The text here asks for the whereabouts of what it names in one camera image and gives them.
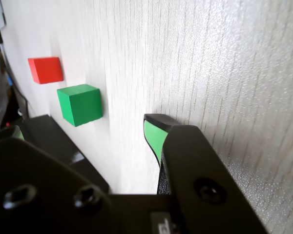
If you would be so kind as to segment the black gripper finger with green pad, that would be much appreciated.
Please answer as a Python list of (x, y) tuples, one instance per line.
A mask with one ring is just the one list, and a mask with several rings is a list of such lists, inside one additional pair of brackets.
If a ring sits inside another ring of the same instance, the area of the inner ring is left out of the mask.
[(144, 115), (160, 167), (157, 193), (173, 200), (183, 234), (264, 234), (266, 229), (201, 130), (164, 114)]
[(101, 189), (17, 132), (0, 131), (0, 234), (115, 234)]

